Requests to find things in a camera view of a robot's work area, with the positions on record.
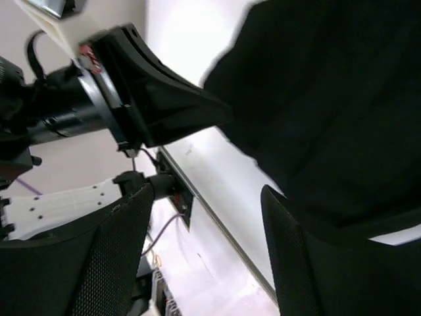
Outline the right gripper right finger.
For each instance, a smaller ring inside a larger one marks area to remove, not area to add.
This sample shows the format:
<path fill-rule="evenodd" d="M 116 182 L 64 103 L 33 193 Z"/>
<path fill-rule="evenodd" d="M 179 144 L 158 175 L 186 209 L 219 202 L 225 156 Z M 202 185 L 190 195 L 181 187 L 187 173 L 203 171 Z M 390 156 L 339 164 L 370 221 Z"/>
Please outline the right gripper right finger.
<path fill-rule="evenodd" d="M 262 219 L 281 315 L 419 315 L 420 210 L 337 227 L 270 186 Z"/>

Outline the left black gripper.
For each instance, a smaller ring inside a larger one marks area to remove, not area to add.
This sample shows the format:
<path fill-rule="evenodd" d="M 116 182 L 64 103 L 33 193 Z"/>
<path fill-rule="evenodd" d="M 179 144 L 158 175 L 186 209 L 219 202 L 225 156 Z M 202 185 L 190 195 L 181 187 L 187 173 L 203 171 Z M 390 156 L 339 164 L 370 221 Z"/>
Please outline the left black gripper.
<path fill-rule="evenodd" d="M 123 138 L 103 90 L 87 69 L 71 63 L 48 75 L 43 72 L 35 53 L 42 33 L 29 37 L 29 64 L 36 76 L 29 142 L 44 144 L 108 129 L 118 150 L 136 157 L 141 146 L 130 147 Z M 118 93 L 130 104 L 138 138 L 146 146 L 169 144 L 232 118 L 232 110 L 221 100 L 164 66 L 132 25 L 114 29 L 114 58 Z"/>

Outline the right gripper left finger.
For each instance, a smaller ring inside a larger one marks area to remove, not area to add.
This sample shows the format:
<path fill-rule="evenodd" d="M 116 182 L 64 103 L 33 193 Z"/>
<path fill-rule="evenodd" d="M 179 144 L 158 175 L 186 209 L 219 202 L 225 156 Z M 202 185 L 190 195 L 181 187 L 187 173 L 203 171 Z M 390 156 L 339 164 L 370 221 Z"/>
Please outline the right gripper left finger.
<path fill-rule="evenodd" d="M 1 314 L 127 314 L 153 200 L 146 184 L 39 238 L 1 242 Z"/>

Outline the black skirt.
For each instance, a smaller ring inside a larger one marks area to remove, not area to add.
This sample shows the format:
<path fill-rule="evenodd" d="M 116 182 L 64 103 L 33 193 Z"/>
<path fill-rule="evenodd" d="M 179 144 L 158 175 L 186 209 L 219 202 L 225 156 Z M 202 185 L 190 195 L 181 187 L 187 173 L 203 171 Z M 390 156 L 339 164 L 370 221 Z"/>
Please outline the black skirt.
<path fill-rule="evenodd" d="M 420 2 L 262 1 L 204 87 L 220 131 L 307 216 L 420 224 Z"/>

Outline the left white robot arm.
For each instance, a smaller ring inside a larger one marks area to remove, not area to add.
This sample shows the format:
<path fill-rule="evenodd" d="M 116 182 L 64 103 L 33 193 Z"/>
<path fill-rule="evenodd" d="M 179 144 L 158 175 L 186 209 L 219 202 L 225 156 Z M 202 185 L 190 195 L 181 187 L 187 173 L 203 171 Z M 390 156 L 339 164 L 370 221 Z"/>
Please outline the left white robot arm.
<path fill-rule="evenodd" d="M 170 144 L 230 120 L 231 109 L 191 84 L 148 48 L 132 24 L 98 32 L 76 47 L 76 58 L 50 74 L 26 46 L 36 76 L 25 84 L 21 69 L 1 60 L 1 189 L 41 164 L 33 145 L 108 130 L 129 159 L 150 147 Z M 129 171 L 112 180 L 55 194 L 1 200 L 1 238 L 45 234 L 100 207 L 136 186 L 150 184 L 155 199 L 175 196 L 174 176 L 154 162 L 158 173 Z"/>

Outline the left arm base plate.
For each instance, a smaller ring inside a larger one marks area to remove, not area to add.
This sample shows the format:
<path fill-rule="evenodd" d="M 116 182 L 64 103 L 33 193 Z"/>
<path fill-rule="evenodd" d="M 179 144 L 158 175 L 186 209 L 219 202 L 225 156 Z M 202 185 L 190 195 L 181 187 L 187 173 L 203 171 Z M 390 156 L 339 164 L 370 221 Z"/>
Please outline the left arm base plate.
<path fill-rule="evenodd" d="M 158 173 L 166 173 L 173 178 L 174 193 L 170 196 L 170 201 L 177 212 L 183 215 L 182 219 L 187 230 L 189 230 L 194 200 L 193 192 L 184 181 L 181 171 L 177 168 L 175 163 L 171 161 L 171 158 L 169 158 L 169 155 L 165 153 L 163 148 L 158 149 L 156 159 L 162 164 L 162 167 L 157 169 Z"/>

